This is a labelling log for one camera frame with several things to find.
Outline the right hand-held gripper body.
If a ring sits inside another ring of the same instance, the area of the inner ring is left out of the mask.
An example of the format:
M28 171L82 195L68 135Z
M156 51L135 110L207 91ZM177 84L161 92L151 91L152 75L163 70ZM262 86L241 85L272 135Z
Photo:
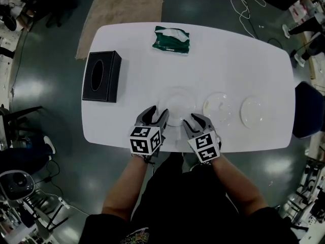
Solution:
M201 163L209 163L220 157L221 139L215 131L204 133L187 142Z

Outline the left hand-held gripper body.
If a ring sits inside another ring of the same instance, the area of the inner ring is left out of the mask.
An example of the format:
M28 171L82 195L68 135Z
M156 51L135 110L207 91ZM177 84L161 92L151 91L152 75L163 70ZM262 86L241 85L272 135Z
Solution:
M132 126L129 129L131 154L146 158L157 157L165 136L166 124L160 126Z

